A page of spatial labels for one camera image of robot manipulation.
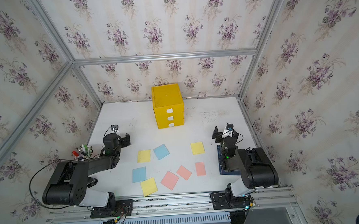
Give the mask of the yellow sticky pad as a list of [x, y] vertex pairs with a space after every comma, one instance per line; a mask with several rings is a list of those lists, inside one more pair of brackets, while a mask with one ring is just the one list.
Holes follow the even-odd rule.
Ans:
[[155, 179], [152, 177], [140, 183], [144, 197], [152, 195], [158, 191]]
[[138, 151], [137, 162], [144, 163], [151, 161], [151, 150], [140, 150]]
[[191, 147], [193, 155], [199, 155], [199, 154], [205, 153], [204, 146], [203, 146], [202, 142], [191, 143], [190, 147]]

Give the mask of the blue sticky pad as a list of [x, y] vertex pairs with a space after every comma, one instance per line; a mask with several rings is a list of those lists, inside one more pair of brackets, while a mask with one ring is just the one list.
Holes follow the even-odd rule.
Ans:
[[153, 150], [158, 160], [162, 160], [169, 155], [169, 151], [165, 144], [160, 145], [159, 147]]
[[146, 167], [133, 169], [132, 171], [132, 183], [141, 183], [147, 179]]

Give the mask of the yellow sticky pad bottom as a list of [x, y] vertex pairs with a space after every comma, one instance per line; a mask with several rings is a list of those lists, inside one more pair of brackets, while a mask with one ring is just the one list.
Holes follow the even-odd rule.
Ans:
[[152, 195], [158, 191], [155, 179], [152, 177], [140, 183], [144, 197]]

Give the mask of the yellow plastic drawer cabinet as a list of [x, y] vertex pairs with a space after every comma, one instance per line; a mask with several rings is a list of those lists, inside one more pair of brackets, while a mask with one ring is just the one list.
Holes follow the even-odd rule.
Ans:
[[184, 101], [178, 84], [154, 86], [152, 101], [159, 129], [182, 126], [185, 123]]

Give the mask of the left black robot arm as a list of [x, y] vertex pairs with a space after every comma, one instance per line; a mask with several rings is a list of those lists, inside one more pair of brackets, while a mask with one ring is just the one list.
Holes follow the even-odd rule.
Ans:
[[115, 195], [92, 189], [97, 180], [91, 175], [115, 168], [121, 150], [131, 145], [131, 139], [129, 134], [121, 137], [110, 133], [103, 143], [104, 148], [97, 158], [60, 162], [56, 166], [42, 195], [44, 204], [115, 209]]

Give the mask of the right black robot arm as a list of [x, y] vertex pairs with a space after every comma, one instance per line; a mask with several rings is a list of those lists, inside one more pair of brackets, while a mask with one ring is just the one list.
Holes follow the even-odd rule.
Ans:
[[223, 132], [215, 127], [212, 139], [217, 144], [220, 175], [239, 176], [226, 187], [228, 199], [243, 198], [258, 187], [268, 188], [278, 184], [278, 173], [263, 148], [238, 147], [243, 135], [234, 130], [233, 124], [226, 124]]

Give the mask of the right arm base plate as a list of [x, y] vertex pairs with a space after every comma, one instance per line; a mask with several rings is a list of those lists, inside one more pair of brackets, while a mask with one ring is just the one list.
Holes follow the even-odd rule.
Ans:
[[251, 196], [234, 197], [231, 193], [212, 192], [210, 200], [214, 210], [244, 209], [254, 206], [254, 199]]

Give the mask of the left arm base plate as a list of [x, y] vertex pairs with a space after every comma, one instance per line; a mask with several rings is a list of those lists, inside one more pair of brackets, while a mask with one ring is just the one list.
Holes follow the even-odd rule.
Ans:
[[93, 207], [90, 218], [111, 218], [119, 217], [122, 214], [130, 216], [133, 209], [134, 200], [117, 200], [114, 207]]

